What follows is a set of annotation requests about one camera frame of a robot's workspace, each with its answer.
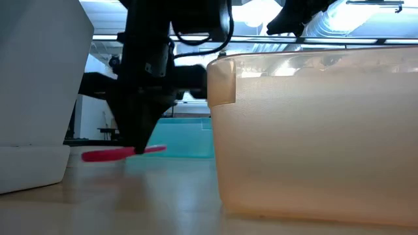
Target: red utensil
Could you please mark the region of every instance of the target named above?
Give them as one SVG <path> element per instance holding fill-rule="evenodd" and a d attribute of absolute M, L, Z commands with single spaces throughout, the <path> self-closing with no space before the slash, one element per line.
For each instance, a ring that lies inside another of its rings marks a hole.
<path fill-rule="evenodd" d="M 155 153 L 167 150 L 166 146 L 149 146 L 145 148 L 144 153 Z M 89 151 L 81 154 L 81 158 L 85 162 L 107 162 L 118 161 L 135 155 L 134 147 L 126 147 L 119 149 Z"/>

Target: orange plastic container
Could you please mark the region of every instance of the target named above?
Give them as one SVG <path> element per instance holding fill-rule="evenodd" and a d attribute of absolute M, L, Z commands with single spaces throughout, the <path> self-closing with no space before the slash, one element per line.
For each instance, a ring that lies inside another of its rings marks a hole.
<path fill-rule="evenodd" d="M 417 226 L 417 72 L 411 47 L 209 64 L 227 211 Z"/>

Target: table surface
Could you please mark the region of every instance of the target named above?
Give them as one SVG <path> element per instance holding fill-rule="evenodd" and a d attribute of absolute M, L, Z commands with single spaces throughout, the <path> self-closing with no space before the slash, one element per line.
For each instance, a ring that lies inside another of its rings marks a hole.
<path fill-rule="evenodd" d="M 418 234 L 413 228 L 227 215 L 214 159 L 70 163 L 59 184 L 0 195 L 0 234 Z"/>

